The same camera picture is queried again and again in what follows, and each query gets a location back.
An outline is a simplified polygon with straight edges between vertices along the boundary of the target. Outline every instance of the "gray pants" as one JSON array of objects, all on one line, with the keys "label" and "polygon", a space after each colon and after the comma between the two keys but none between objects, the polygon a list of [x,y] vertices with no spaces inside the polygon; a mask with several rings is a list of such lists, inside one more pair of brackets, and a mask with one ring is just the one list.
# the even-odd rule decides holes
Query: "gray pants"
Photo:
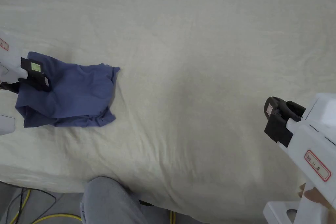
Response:
[{"label": "gray pants", "polygon": [[118,182],[105,177],[88,183],[81,215],[84,224],[147,224],[139,200]]}]

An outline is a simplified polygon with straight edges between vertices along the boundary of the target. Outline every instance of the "red label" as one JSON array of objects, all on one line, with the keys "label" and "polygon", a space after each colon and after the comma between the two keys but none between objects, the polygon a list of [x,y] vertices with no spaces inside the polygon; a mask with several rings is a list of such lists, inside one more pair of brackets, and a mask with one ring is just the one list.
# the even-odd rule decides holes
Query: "red label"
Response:
[{"label": "red label", "polygon": [[304,158],[324,182],[331,177],[331,171],[321,162],[320,159],[318,159],[318,157],[311,150],[308,150],[306,152]]},{"label": "red label", "polygon": [[10,46],[8,45],[8,43],[6,43],[5,41],[3,41],[1,38],[0,38],[0,47],[2,47],[4,50],[8,51]]}]

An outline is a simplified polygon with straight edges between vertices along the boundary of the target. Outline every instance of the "yellow cable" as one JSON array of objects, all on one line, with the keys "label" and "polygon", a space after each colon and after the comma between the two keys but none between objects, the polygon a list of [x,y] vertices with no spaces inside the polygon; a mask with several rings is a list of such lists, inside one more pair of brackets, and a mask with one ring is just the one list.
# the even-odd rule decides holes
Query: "yellow cable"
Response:
[{"label": "yellow cable", "polygon": [[170,224],[176,224],[176,212],[169,211]]},{"label": "yellow cable", "polygon": [[[29,190],[28,190],[28,193],[27,193],[27,196],[26,196],[26,198],[25,198],[25,201],[24,201],[23,204],[22,204],[22,208],[21,208],[21,210],[25,207],[25,205],[26,205],[26,203],[27,203],[27,201],[28,201],[30,192],[31,192],[31,190],[29,189]],[[19,212],[16,213],[15,217],[12,219],[12,221],[10,222],[10,224],[13,224],[13,223],[15,222],[15,220],[16,220],[16,218],[17,218],[18,215],[19,215]]]},{"label": "yellow cable", "polygon": [[82,219],[79,216],[73,215],[73,214],[51,214],[51,215],[44,216],[41,219],[38,219],[37,221],[34,221],[32,224],[37,224],[40,221],[44,221],[46,219],[54,218],[54,217],[69,217],[69,218],[73,218],[73,219],[77,219],[79,221],[82,221]]}]

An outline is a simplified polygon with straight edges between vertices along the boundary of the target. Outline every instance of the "white bedsheet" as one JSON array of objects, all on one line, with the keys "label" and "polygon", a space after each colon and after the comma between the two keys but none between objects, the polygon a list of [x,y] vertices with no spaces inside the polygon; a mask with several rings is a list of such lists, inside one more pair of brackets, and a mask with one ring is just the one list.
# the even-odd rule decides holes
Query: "white bedsheet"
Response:
[{"label": "white bedsheet", "polygon": [[266,98],[336,90],[336,0],[0,0],[0,29],[25,53],[121,67],[102,128],[24,129],[1,90],[16,131],[0,137],[0,180],[81,192],[105,175],[211,223],[296,198]]}]

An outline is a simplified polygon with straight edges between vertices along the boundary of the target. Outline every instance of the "yellow-green sticker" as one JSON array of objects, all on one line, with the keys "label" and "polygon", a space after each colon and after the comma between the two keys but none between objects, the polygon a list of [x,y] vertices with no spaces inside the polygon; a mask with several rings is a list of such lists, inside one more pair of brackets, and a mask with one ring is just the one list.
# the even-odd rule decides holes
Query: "yellow-green sticker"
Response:
[{"label": "yellow-green sticker", "polygon": [[32,63],[32,64],[31,64],[31,69],[32,69],[33,71],[41,72],[41,66],[38,65],[38,64],[36,64],[36,63]]}]

